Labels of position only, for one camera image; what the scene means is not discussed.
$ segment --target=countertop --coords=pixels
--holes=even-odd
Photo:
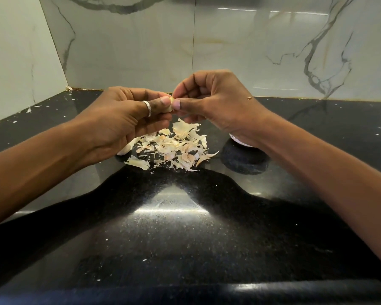
[[[73,118],[100,92],[63,92],[0,121],[0,151]],[[381,102],[258,100],[381,171]],[[200,133],[220,152],[198,172],[113,157],[0,224],[0,296],[299,281],[381,288],[381,262],[310,189],[209,122]]]

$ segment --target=marble wall tile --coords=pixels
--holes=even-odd
[[[193,71],[255,96],[381,100],[381,0],[197,0]]]
[[[0,119],[66,85],[39,0],[0,0]]]
[[[165,92],[192,72],[195,0],[40,0],[72,87]]]

